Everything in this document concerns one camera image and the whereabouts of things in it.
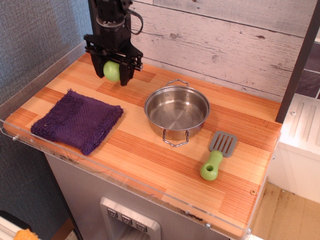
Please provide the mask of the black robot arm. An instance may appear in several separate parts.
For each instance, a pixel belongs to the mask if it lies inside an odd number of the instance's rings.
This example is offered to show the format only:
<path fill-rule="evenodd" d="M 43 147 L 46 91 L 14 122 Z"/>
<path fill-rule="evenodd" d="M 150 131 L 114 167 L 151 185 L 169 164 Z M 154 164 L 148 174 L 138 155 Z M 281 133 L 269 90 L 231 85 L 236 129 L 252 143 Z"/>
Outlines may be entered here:
<path fill-rule="evenodd" d="M 141 33 L 143 18 L 130 9 L 131 0 L 90 0 L 89 11 L 93 34 L 86 34 L 85 51 L 98 77 L 112 78 L 126 86 L 135 71 L 143 68 L 143 53 L 131 43 L 132 35 Z M 116 76 L 111 76 L 114 66 Z"/>

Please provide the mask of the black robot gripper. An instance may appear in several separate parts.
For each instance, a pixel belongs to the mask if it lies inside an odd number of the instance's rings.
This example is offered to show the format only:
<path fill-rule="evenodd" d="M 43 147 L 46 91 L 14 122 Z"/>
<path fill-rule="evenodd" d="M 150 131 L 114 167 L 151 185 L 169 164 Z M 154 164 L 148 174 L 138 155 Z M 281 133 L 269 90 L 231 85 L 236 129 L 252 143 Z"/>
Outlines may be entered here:
<path fill-rule="evenodd" d="M 143 53 L 131 43 L 131 27 L 122 24 L 118 27 L 102 27 L 99 33 L 86 34 L 86 52 L 90 53 L 96 75 L 105 76 L 104 66 L 107 61 L 119 65 L 120 85 L 126 86 L 133 78 L 135 70 L 141 70 Z"/>

